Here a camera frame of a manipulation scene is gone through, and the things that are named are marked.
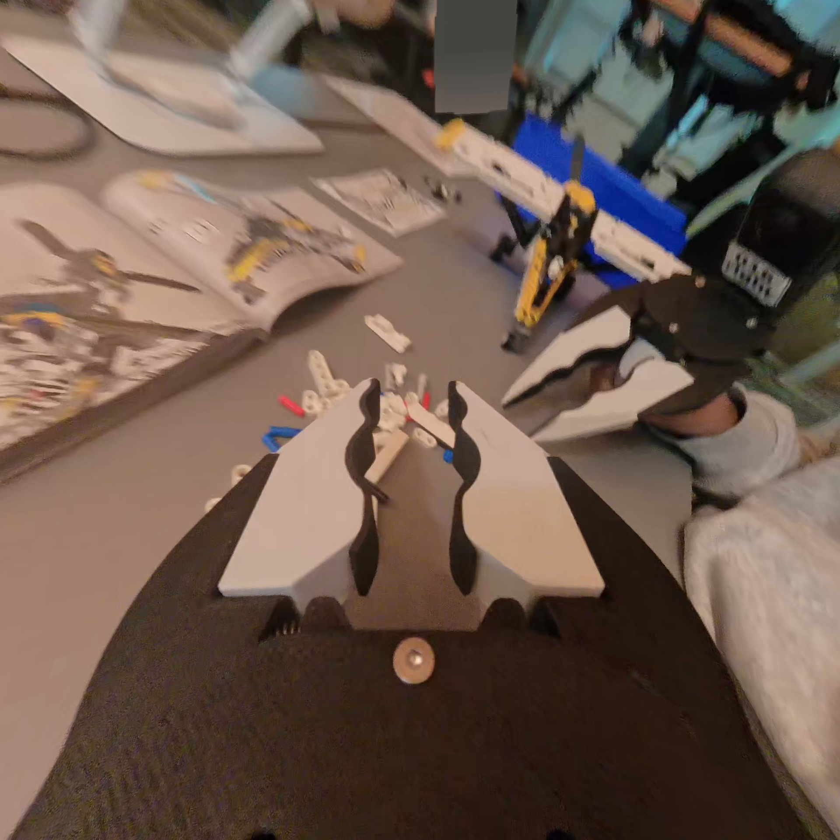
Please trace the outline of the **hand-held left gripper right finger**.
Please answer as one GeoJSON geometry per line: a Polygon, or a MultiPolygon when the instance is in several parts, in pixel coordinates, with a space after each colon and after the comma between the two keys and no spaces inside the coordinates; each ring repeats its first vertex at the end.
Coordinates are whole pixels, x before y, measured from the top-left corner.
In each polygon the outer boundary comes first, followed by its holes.
{"type": "Polygon", "coordinates": [[[449,537],[449,569],[463,595],[487,609],[545,597],[601,596],[605,583],[545,451],[473,392],[448,385],[461,479],[449,537]]]}

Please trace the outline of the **pile of lego pieces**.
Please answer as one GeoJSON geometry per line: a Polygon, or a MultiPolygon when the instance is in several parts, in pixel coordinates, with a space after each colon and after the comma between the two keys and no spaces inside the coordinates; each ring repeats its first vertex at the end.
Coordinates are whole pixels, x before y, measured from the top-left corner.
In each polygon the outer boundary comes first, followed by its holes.
{"type": "MultiPolygon", "coordinates": [[[[397,331],[392,323],[381,314],[365,316],[364,324],[387,346],[402,354],[410,346],[410,339],[397,331]]],[[[320,351],[308,353],[308,367],[315,384],[315,390],[305,391],[298,403],[281,395],[280,403],[292,413],[312,421],[326,416],[350,393],[345,381],[337,380],[326,358],[320,351]]],[[[380,420],[373,432],[375,458],[366,479],[373,489],[379,488],[382,478],[393,461],[402,452],[408,435],[405,425],[415,426],[412,436],[427,448],[443,446],[446,459],[451,462],[455,445],[455,433],[448,425],[448,399],[430,411],[431,397],[427,387],[427,376],[421,372],[416,380],[416,390],[401,393],[406,379],[406,366],[390,362],[385,365],[385,383],[381,386],[380,420]]],[[[286,441],[292,440],[303,431],[302,427],[272,426],[262,437],[264,446],[271,454],[279,453],[286,441]]],[[[249,465],[237,465],[231,472],[231,489],[251,470],[249,465]]]]}

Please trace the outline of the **person's right hand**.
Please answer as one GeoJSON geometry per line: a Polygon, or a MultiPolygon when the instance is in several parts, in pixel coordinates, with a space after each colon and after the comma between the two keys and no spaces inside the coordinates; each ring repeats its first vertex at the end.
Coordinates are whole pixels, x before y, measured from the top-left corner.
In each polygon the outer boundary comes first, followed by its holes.
{"type": "Polygon", "coordinates": [[[741,422],[744,403],[736,392],[723,393],[708,404],[673,414],[646,413],[640,422],[673,438],[709,438],[728,432],[741,422]]]}

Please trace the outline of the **lego instruction booklet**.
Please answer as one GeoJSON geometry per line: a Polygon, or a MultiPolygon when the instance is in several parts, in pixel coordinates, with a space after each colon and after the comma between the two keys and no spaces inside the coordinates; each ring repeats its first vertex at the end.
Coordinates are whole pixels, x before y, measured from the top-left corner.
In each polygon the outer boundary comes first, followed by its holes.
{"type": "Polygon", "coordinates": [[[235,190],[173,171],[100,202],[1,191],[2,481],[190,386],[299,300],[403,260],[298,186],[235,190]]]}

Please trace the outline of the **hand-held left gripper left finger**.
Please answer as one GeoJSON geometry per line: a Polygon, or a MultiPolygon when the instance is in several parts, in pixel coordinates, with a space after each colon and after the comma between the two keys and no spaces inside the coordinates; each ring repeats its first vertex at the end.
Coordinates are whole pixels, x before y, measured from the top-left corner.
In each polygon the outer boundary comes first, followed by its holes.
{"type": "Polygon", "coordinates": [[[370,593],[380,540],[365,475],[380,396],[379,381],[364,379],[282,445],[217,583],[221,595],[284,595],[303,613],[321,596],[370,593]]]}

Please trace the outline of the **zebra pattern sticker sheet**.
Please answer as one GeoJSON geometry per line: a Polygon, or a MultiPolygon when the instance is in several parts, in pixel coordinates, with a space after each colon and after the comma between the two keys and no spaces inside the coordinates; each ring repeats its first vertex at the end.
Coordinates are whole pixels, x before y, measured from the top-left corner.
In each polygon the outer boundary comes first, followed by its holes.
{"type": "Polygon", "coordinates": [[[334,202],[394,238],[430,228],[448,217],[435,200],[384,168],[312,178],[311,183],[334,202]]]}

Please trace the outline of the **person's grey clothing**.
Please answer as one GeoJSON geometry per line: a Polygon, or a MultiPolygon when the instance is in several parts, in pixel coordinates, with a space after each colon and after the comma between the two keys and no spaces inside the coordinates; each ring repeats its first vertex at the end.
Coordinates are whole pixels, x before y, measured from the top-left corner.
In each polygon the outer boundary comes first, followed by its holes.
{"type": "Polygon", "coordinates": [[[838,837],[838,457],[697,513],[684,581],[774,752],[838,837]]]}

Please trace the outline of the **standing desk with wooden top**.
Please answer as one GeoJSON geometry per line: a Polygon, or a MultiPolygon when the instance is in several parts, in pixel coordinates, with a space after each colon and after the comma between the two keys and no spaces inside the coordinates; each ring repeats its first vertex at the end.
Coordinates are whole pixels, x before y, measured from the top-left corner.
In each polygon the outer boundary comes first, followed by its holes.
{"type": "Polygon", "coordinates": [[[636,174],[699,99],[765,119],[838,100],[838,54],[806,40],[771,2],[631,2],[618,36],[638,70],[672,73],[666,100],[623,153],[621,165],[636,174]]]}

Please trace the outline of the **blue plastic bin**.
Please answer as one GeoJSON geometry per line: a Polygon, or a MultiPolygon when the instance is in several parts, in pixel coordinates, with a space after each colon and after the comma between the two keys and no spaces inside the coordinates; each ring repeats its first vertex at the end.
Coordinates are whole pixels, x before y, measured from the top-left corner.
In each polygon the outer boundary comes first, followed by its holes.
{"type": "MultiPolygon", "coordinates": [[[[554,180],[566,180],[572,141],[557,125],[529,114],[518,130],[512,149],[554,180]]],[[[673,255],[680,255],[686,245],[686,217],[676,207],[649,192],[640,181],[596,154],[591,147],[584,153],[581,181],[593,191],[601,210],[629,224],[673,255]]]]}

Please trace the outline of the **white printed paper sheet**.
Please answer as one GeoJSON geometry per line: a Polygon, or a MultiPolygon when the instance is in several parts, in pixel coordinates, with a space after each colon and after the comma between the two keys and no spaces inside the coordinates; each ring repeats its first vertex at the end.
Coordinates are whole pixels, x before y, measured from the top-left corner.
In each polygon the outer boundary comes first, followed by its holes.
{"type": "Polygon", "coordinates": [[[440,126],[400,94],[357,80],[327,75],[322,79],[333,92],[444,175],[475,175],[467,163],[436,146],[434,140],[440,126]]]}

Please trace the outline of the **zebra striped lego plane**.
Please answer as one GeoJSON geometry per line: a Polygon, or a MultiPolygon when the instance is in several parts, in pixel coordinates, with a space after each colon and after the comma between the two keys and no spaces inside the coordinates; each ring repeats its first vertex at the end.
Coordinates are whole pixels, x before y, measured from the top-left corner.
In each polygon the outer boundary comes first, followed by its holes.
{"type": "Polygon", "coordinates": [[[434,137],[437,148],[469,165],[493,188],[510,221],[513,235],[501,235],[490,252],[500,263],[517,248],[527,257],[512,325],[501,348],[518,354],[554,299],[574,287],[586,248],[635,280],[658,282],[688,275],[690,268],[652,239],[604,213],[582,182],[585,141],[574,138],[570,173],[552,178],[520,153],[478,131],[462,119],[448,121],[434,137]]]}

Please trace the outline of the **person's right forearm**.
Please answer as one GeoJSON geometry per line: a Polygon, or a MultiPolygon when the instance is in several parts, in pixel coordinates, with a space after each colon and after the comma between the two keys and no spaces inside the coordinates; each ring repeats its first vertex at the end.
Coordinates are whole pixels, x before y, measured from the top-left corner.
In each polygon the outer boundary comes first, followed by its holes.
{"type": "Polygon", "coordinates": [[[769,395],[734,385],[744,414],[735,428],[715,437],[675,438],[649,427],[690,464],[701,494],[736,500],[797,469],[802,462],[800,429],[791,409],[769,395]]]}

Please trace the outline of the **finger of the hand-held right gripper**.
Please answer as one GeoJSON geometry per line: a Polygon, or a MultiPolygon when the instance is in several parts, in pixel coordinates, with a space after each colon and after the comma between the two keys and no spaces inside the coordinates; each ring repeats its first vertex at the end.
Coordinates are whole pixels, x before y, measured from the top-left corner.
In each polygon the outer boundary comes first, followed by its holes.
{"type": "Polygon", "coordinates": [[[572,375],[583,363],[625,348],[632,328],[631,317],[615,306],[559,333],[510,385],[500,404],[514,406],[572,375]]]}
{"type": "Polygon", "coordinates": [[[531,435],[538,445],[621,431],[635,425],[640,414],[693,385],[680,364],[647,360],[638,364],[620,386],[599,391],[584,404],[560,413],[531,435]]]}

